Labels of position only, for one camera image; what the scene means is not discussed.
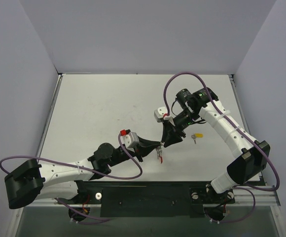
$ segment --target yellow tag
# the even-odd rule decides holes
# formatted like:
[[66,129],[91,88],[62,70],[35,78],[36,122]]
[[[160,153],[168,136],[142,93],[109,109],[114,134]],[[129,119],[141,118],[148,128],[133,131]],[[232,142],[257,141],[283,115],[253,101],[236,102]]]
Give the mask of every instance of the yellow tag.
[[196,137],[203,137],[203,134],[202,133],[195,133],[194,134]]

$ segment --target gray wall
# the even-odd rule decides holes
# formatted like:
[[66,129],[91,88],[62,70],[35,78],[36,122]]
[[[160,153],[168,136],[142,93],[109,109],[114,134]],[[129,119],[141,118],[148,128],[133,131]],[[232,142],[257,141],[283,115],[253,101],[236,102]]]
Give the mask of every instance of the gray wall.
[[[0,0],[0,159],[35,154],[56,81],[57,72],[20,2]],[[10,214],[0,170],[0,237]]]
[[[286,221],[286,0],[276,1],[236,72],[235,83],[252,134],[271,145]],[[265,173],[274,184],[271,170]]]
[[234,73],[275,0],[20,0],[60,73]]

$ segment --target gray floor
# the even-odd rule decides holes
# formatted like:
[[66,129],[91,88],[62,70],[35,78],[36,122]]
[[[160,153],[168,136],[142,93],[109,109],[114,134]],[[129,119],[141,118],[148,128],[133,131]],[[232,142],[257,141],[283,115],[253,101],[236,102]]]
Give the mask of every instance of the gray floor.
[[[245,215],[250,207],[229,207],[228,219]],[[248,219],[210,224],[208,218],[115,218],[100,225],[70,223],[65,207],[25,207],[17,237],[277,237],[269,207],[257,207]]]

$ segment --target silver key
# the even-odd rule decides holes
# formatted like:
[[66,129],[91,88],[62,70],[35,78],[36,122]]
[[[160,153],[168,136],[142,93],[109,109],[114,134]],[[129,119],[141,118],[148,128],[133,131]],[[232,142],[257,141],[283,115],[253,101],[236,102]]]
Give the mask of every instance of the silver key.
[[191,135],[191,138],[193,139],[194,144],[197,144],[197,142],[196,142],[196,138],[197,138],[197,137],[196,137],[196,135],[194,135],[194,134],[193,134],[193,135]]

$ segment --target key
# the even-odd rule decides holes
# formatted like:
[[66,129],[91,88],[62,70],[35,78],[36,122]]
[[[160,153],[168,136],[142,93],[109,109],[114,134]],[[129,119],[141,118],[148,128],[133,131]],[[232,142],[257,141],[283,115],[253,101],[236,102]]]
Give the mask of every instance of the key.
[[191,138],[193,139],[194,144],[197,144],[197,142],[196,142],[197,137],[201,138],[201,137],[203,137],[203,134],[202,133],[195,133],[195,134],[191,135]]

